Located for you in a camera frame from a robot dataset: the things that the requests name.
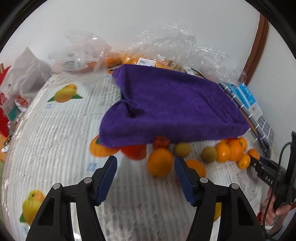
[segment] clear plastic bag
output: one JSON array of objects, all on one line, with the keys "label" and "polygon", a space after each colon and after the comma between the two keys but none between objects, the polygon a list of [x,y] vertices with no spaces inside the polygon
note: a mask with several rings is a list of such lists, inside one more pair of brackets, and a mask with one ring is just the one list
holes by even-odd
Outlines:
[{"label": "clear plastic bag", "polygon": [[76,74],[107,69],[111,47],[105,40],[94,33],[78,30],[70,30],[65,36],[73,45],[49,55],[53,72]]},{"label": "clear plastic bag", "polygon": [[5,76],[0,92],[25,110],[50,76],[49,65],[37,59],[27,47]]},{"label": "clear plastic bag", "polygon": [[147,58],[155,60],[156,67],[199,75],[216,83],[236,84],[242,74],[242,69],[233,70],[223,65],[226,56],[219,50],[200,45],[190,26],[147,30],[122,56],[124,64],[137,64],[139,58]]}]

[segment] white tag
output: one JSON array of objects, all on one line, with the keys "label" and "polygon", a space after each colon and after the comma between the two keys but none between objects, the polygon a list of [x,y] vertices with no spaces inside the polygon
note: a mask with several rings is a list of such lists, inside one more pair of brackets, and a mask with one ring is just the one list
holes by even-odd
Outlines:
[{"label": "white tag", "polygon": [[249,111],[252,113],[255,120],[258,120],[262,116],[262,110],[260,109],[257,102],[251,105]]},{"label": "white tag", "polygon": [[184,69],[186,70],[186,73],[187,73],[187,74],[195,75],[191,68],[189,68],[189,67],[184,67]]},{"label": "white tag", "polygon": [[144,66],[155,66],[156,61],[155,60],[150,60],[147,58],[139,58],[137,65],[144,65]]},{"label": "white tag", "polygon": [[5,152],[8,152],[8,148],[9,148],[9,145],[7,145],[7,146],[4,146],[3,148],[2,148],[2,153],[5,153]]}]

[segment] barcode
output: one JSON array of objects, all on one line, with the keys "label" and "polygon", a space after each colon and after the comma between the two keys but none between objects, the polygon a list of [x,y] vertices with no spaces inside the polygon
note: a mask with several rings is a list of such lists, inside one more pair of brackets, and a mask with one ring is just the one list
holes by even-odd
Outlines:
[{"label": "barcode", "polygon": [[156,61],[150,59],[139,58],[137,65],[144,65],[144,66],[155,66]]}]

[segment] kiwi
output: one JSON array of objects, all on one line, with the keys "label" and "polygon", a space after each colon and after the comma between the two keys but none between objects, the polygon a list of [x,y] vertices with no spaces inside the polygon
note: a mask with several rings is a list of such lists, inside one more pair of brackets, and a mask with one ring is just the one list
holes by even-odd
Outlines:
[{"label": "kiwi", "polygon": [[191,153],[191,145],[190,143],[180,142],[174,147],[174,155],[181,156],[183,158],[188,157]]},{"label": "kiwi", "polygon": [[207,146],[203,149],[201,154],[201,159],[205,163],[212,163],[217,159],[217,151],[216,148]]}]

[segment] plaid fabric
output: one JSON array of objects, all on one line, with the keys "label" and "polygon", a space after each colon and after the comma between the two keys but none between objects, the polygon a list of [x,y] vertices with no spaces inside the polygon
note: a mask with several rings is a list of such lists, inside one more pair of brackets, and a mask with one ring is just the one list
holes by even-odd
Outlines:
[{"label": "plaid fabric", "polygon": [[271,147],[274,140],[274,132],[266,120],[261,116],[258,120],[255,120],[250,111],[244,106],[241,100],[230,90],[227,84],[219,82],[218,85],[226,92],[231,100],[233,100],[243,113],[248,117],[252,125],[257,131],[256,140],[260,143],[262,151],[265,157],[271,158]]}]

